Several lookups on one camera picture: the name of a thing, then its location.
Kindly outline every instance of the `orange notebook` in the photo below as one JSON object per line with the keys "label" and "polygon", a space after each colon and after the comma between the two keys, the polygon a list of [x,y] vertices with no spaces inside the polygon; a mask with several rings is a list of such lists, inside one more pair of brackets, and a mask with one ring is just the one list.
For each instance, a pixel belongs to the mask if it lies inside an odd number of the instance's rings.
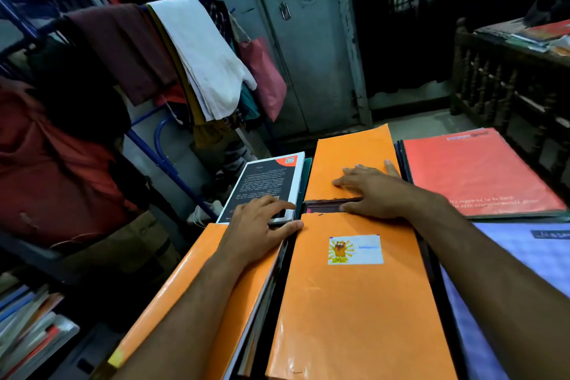
{"label": "orange notebook", "polygon": [[[119,343],[108,361],[112,366],[120,368],[167,315],[170,308],[188,289],[203,264],[216,251],[226,229],[225,224],[208,224],[194,246]],[[214,341],[204,380],[224,378],[230,365],[235,363],[238,348],[243,345],[245,339],[244,331],[251,325],[275,265],[278,251],[279,248],[273,249],[263,259],[249,266],[239,277]]]}
{"label": "orange notebook", "polygon": [[346,213],[302,220],[267,377],[456,379],[412,228]]}
{"label": "orange notebook", "polygon": [[544,216],[566,206],[493,128],[403,141],[415,185],[466,216]]}
{"label": "orange notebook", "polygon": [[331,183],[343,175],[343,167],[360,164],[386,172],[386,159],[400,170],[387,124],[368,131],[319,140],[305,202],[354,198],[354,192],[337,188]]}

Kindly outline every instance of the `blue notebook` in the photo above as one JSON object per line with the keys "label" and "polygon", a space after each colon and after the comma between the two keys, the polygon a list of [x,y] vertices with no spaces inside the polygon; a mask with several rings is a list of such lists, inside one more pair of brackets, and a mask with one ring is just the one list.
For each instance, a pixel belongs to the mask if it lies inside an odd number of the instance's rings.
{"label": "blue notebook", "polygon": [[[570,297],[570,224],[474,225],[553,287]],[[445,269],[441,269],[469,378],[509,380]]]}

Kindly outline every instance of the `paper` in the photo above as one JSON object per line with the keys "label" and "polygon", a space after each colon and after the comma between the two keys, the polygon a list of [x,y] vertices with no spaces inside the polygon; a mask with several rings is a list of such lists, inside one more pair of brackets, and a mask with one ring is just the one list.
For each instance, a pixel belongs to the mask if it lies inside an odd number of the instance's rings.
{"label": "paper", "polygon": [[379,235],[331,237],[329,264],[384,264]]}

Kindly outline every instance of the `clothes rack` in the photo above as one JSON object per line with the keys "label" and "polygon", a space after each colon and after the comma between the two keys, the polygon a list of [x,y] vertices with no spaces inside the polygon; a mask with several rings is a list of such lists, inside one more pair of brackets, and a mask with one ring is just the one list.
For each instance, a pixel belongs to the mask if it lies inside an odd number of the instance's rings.
{"label": "clothes rack", "polygon": [[[4,51],[0,52],[0,67],[2,67],[1,72],[9,74],[9,70],[1,65],[2,60],[9,56],[11,53],[24,49],[31,43],[38,42],[43,35],[53,32],[54,29],[53,26],[51,26],[51,23],[40,29],[37,29],[25,18],[19,16],[12,3],[7,0],[0,0],[0,10],[2,13],[4,13],[5,17],[10,20],[24,35],[24,39],[18,41],[13,45],[10,45]],[[192,188],[190,188],[186,182],[180,178],[176,167],[172,162],[170,162],[162,150],[162,147],[160,145],[160,134],[167,123],[175,120],[172,113],[169,111],[168,116],[158,124],[154,131],[154,150],[132,129],[133,126],[152,116],[154,113],[157,113],[164,109],[164,105],[156,107],[150,110],[148,113],[135,119],[131,123],[131,129],[129,129],[129,131],[126,133],[126,136],[130,138],[132,142],[137,147],[139,147],[139,149],[145,153],[145,155],[148,156],[154,162],[154,164],[156,164],[157,167],[166,173],[166,175],[168,175],[168,177],[171,178],[172,181],[174,181],[176,185],[178,185],[179,188],[183,190],[184,193],[186,193],[198,206],[200,206],[202,210],[206,212],[210,218],[212,218],[212,220],[216,221],[218,218],[217,215],[210,209],[210,207],[208,207],[202,198],[200,198],[200,196],[196,194],[194,190],[192,190]]]}

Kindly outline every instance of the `shoe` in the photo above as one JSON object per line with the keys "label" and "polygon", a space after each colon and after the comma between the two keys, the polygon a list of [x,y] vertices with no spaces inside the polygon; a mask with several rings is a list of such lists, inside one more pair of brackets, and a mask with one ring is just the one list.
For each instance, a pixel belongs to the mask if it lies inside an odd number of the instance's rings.
{"label": "shoe", "polygon": [[[216,214],[219,215],[220,213],[222,213],[222,210],[224,209],[224,206],[222,206],[222,203],[219,200],[214,200],[214,203],[208,203],[208,202],[204,202],[206,203],[206,205],[212,209],[212,211]],[[194,212],[192,212],[188,218],[186,218],[186,222],[190,225],[197,225],[198,227],[202,227],[202,228],[206,228],[206,224],[207,221],[210,221],[210,215],[208,215],[206,212],[204,212],[202,210],[202,208],[200,206],[196,206],[196,209],[194,209]]]}

